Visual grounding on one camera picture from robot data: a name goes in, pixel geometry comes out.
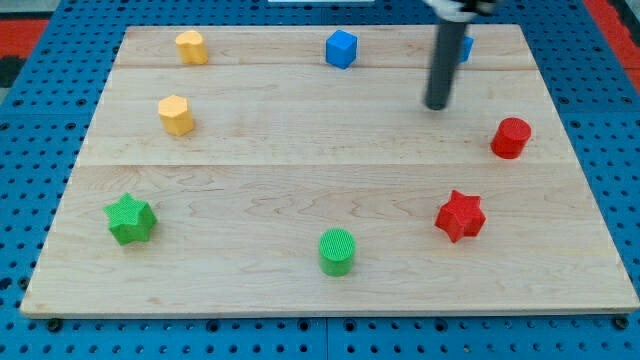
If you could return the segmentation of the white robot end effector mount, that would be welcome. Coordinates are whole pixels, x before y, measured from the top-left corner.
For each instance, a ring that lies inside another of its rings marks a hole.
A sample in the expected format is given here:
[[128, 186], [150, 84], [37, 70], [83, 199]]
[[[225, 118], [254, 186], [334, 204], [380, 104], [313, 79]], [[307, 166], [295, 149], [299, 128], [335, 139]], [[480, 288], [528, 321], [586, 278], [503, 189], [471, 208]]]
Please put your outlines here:
[[475, 16], [489, 16], [498, 0], [424, 0], [435, 14], [446, 21], [471, 21]]

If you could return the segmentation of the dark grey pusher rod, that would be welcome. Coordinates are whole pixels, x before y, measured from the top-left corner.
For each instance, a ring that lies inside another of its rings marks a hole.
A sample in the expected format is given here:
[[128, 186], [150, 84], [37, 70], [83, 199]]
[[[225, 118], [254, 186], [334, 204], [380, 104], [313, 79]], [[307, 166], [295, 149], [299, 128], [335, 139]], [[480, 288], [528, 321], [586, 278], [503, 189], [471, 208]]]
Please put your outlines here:
[[441, 20], [428, 76], [424, 104], [431, 110], [446, 108], [462, 52], [467, 22]]

